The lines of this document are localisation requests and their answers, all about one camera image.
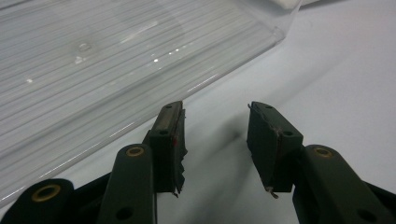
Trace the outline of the clear plastic container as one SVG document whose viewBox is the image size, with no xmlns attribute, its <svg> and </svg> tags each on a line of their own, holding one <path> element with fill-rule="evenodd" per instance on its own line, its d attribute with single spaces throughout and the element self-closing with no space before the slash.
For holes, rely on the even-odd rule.
<svg viewBox="0 0 396 224">
<path fill-rule="evenodd" d="M 0 0 L 0 208 L 271 49 L 306 0 Z"/>
</svg>

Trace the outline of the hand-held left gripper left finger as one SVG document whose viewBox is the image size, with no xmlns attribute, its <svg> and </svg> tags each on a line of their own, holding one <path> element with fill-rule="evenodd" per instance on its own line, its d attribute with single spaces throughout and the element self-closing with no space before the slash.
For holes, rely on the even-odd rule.
<svg viewBox="0 0 396 224">
<path fill-rule="evenodd" d="M 164 105 L 143 143 L 152 150 L 154 188 L 158 193 L 170 192 L 176 197 L 182 191 L 185 171 L 182 161 L 185 146 L 185 114 L 182 101 Z"/>
</svg>

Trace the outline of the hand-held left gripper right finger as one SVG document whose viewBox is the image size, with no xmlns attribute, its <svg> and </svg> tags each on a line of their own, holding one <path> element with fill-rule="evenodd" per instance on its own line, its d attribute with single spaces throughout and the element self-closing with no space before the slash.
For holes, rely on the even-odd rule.
<svg viewBox="0 0 396 224">
<path fill-rule="evenodd" d="M 304 136 L 273 106 L 249 106 L 247 147 L 264 189 L 275 199 L 291 192 Z"/>
</svg>

